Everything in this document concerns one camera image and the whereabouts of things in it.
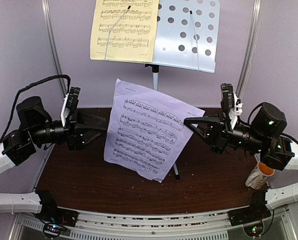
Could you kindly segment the purple sheet music page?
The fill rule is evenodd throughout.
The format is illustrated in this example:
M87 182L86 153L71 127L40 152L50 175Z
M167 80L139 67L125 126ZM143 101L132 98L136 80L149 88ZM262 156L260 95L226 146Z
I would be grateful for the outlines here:
M104 160L161 183L193 135L185 118L204 114L172 96L117 79Z

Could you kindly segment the light blue folding music stand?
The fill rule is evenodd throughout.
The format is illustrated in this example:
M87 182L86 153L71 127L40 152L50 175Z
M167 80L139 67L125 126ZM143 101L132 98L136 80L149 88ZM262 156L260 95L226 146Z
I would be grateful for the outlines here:
M214 73L219 31L218 0L161 0L151 67L153 89L161 66Z

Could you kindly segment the yellow sheet music page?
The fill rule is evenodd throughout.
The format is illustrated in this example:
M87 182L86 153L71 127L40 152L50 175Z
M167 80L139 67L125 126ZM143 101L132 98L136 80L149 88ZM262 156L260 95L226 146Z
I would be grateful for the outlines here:
M90 37L90 59L150 63L158 24L158 0L98 0Z

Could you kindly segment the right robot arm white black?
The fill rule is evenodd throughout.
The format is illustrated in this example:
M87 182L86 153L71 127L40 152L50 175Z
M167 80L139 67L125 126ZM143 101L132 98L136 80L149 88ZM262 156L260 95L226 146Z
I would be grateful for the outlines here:
M298 141L284 133L285 114L269 102L258 104L254 119L243 122L242 102L221 101L221 113L187 117L184 125L197 134L212 152L222 154L227 147L241 149L273 170L298 170Z

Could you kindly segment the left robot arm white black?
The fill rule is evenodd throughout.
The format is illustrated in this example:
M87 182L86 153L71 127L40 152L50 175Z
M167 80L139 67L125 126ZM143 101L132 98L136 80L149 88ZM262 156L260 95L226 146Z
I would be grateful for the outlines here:
M67 90L60 112L60 119L53 120L45 110L40 96L31 96L21 103L21 93L56 79L66 79ZM48 144L67 144L70 151L85 149L108 129L104 117L95 116L78 109L79 87L71 87L71 78L66 74L49 76L20 89L11 107L17 113L19 128L4 130L0 138L0 175L19 166ZM49 191L30 193L0 193L0 213L32 213L37 217L56 222L61 211Z

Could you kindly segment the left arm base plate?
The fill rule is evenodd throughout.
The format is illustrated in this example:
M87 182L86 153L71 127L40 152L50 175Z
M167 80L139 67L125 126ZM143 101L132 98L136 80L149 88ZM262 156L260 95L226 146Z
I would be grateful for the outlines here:
M75 227L79 213L74 210L52 207L43 208L40 213L34 214L44 222L56 223L61 226Z

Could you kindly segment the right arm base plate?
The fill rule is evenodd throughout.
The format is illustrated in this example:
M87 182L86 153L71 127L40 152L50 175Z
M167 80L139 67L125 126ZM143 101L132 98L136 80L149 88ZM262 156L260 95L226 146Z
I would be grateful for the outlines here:
M228 217L231 226L244 225L260 221L271 216L271 211L266 206L247 206L230 210Z

